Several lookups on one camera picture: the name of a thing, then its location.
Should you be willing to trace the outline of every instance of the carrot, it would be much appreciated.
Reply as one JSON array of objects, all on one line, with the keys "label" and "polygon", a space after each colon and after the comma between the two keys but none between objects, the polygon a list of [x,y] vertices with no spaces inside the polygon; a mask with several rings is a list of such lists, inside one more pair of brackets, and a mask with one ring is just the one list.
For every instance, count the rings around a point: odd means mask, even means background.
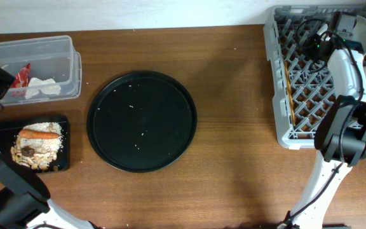
[{"label": "carrot", "polygon": [[21,130],[19,136],[26,139],[56,139],[60,137],[56,133],[39,132],[35,130]]}]

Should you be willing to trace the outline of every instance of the dish rack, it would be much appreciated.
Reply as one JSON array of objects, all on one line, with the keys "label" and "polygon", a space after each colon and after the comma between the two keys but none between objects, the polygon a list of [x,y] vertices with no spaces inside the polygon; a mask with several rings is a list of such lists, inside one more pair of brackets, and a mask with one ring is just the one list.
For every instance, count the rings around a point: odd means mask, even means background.
[{"label": "dish rack", "polygon": [[[314,148],[317,126],[336,99],[330,71],[324,67],[317,73],[310,73],[321,65],[304,56],[294,39],[298,36],[302,45],[320,28],[320,22],[313,21],[304,24],[295,35],[300,23],[310,18],[329,21],[335,11],[366,18],[366,6],[276,6],[264,26],[266,55],[273,73],[276,135],[284,148]],[[361,127],[357,122],[351,122],[349,126]]]}]

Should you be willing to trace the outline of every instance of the plastic bin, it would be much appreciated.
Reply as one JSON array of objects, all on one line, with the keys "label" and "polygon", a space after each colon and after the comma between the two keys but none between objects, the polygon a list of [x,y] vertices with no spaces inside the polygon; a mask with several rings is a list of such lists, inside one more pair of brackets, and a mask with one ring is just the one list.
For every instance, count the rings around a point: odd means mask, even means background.
[{"label": "plastic bin", "polygon": [[[329,70],[325,67],[318,73],[310,73],[308,69],[312,68],[312,61],[297,49],[294,40],[294,36],[298,36],[303,44],[320,26],[319,22],[307,23],[295,35],[300,23],[310,18],[329,20],[335,11],[356,13],[366,18],[366,6],[275,6],[264,26],[266,55],[273,72],[272,103],[276,135],[284,148],[314,148],[317,126],[336,98]],[[285,62],[289,71],[293,109],[287,92]],[[360,126],[351,122],[350,127]]]},{"label": "plastic bin", "polygon": [[[0,103],[3,105],[75,99],[81,92],[81,57],[69,36],[25,39],[0,43],[0,67],[12,75],[30,63],[29,80],[53,78],[56,83],[34,87],[11,88]],[[40,89],[60,87],[60,93],[44,94]],[[26,99],[27,90],[39,90]]]}]

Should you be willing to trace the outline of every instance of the wooden tabletop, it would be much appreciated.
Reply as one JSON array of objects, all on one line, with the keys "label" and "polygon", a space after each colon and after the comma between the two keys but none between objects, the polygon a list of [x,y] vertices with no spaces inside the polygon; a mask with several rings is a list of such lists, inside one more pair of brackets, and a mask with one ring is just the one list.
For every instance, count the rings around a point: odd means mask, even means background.
[{"label": "wooden tabletop", "polygon": [[[315,150],[285,149],[276,141],[272,70],[262,28],[0,35],[0,41],[70,35],[83,63],[79,98],[6,107],[0,121],[67,115],[71,166],[40,178],[56,203],[99,226],[178,229],[277,223],[301,196]],[[107,165],[86,133],[94,96],[111,80],[136,70],[159,71],[181,82],[198,112],[189,149],[171,166],[145,174]],[[325,222],[366,228],[366,160],[342,182]]]}]

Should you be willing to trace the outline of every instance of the clear plastic container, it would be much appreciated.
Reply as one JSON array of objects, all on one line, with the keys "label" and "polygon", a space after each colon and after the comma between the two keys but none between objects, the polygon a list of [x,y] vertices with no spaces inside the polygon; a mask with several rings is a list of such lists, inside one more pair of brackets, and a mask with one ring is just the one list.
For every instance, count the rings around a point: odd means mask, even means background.
[{"label": "clear plastic container", "polygon": [[[81,92],[81,57],[75,51],[69,36],[25,39],[0,43],[0,67],[13,76],[30,63],[29,81],[54,79],[56,83],[11,88],[3,99],[4,105],[30,104],[36,102],[75,99]],[[57,90],[58,94],[43,91]],[[37,95],[25,98],[27,90],[39,90]]]}]

